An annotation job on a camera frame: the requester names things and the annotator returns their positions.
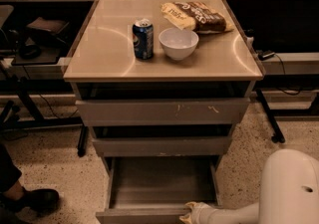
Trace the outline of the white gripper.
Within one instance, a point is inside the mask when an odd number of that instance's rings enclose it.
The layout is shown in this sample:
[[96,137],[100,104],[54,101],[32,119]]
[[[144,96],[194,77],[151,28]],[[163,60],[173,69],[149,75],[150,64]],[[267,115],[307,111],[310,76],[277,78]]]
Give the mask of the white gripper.
[[190,215],[179,217],[183,224],[212,224],[215,209],[205,203],[187,202],[185,206],[191,210]]

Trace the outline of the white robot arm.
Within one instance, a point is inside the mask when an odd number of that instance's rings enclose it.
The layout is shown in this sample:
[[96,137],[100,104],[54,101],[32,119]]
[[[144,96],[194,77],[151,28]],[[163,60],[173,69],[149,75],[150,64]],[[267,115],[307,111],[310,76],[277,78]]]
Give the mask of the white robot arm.
[[275,151],[263,167],[258,202],[234,210],[186,206],[183,224],[319,224],[319,161],[294,149]]

